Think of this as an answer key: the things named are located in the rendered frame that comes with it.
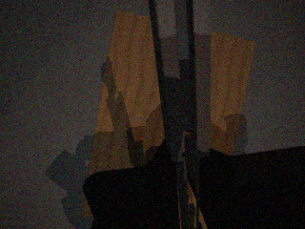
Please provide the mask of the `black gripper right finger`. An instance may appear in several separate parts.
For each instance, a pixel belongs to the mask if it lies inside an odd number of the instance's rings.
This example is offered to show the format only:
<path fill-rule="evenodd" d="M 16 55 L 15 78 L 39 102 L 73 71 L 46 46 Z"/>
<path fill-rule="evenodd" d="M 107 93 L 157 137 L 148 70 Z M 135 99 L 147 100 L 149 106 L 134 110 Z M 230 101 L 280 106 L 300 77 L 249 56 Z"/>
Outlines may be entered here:
<path fill-rule="evenodd" d="M 208 229 L 238 229 L 245 184 L 305 172 L 305 146 L 229 156 L 210 149 L 199 159 L 199 208 Z"/>

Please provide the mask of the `brown wooden board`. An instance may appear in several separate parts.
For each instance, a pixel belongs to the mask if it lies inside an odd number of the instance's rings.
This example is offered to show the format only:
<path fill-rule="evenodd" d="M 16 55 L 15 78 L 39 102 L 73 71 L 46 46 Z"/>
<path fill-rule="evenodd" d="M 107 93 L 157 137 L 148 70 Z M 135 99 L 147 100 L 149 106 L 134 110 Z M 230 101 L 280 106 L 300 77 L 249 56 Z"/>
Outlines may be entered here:
<path fill-rule="evenodd" d="M 231 155 L 256 42 L 211 31 L 210 149 Z M 151 17 L 115 11 L 88 176 L 145 167 L 165 139 Z"/>

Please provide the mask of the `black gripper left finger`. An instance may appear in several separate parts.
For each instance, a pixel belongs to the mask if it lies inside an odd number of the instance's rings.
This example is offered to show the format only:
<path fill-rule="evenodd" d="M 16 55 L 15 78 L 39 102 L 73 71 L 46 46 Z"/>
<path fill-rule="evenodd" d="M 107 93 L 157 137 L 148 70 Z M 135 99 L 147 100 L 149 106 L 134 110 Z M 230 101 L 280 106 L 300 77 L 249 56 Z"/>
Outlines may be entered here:
<path fill-rule="evenodd" d="M 104 210 L 163 205 L 169 229 L 180 229 L 176 166 L 165 139 L 145 167 L 96 172 L 83 192 L 93 217 Z"/>

